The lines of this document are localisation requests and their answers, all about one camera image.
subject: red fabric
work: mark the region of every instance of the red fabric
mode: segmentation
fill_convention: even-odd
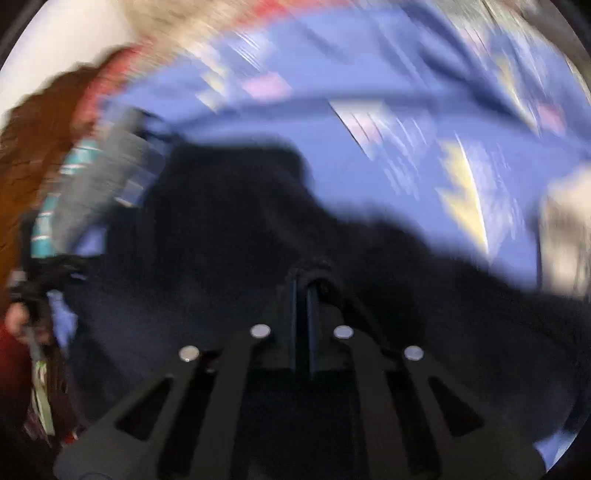
[[[76,106],[72,116],[72,125],[75,132],[83,132],[95,124],[99,118],[100,102],[106,96],[120,91],[131,62],[145,47],[146,45],[142,44],[127,47],[101,69],[96,78],[86,88],[83,97]]]
[[[238,20],[235,27],[273,22],[288,14],[352,3],[352,0],[256,0],[252,10]]]
[[[31,358],[23,345],[0,326],[0,411],[21,427],[31,401]]]

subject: blue fabric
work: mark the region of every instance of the blue fabric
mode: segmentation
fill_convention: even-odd
[[[307,160],[333,213],[411,219],[434,247],[534,287],[537,206],[589,158],[591,110],[552,48],[502,30],[481,38],[464,41],[422,3],[327,10],[195,45],[109,100],[102,121],[146,111],[164,155],[178,137],[279,139]],[[140,171],[132,184],[153,178]]]

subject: black fabric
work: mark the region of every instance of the black fabric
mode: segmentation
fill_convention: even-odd
[[[258,323],[291,265],[328,258],[390,341],[420,345],[531,442],[589,406],[588,306],[519,291],[430,252],[392,219],[336,219],[282,147],[182,145],[139,209],[117,207],[106,253],[66,289],[88,423],[187,344]]]

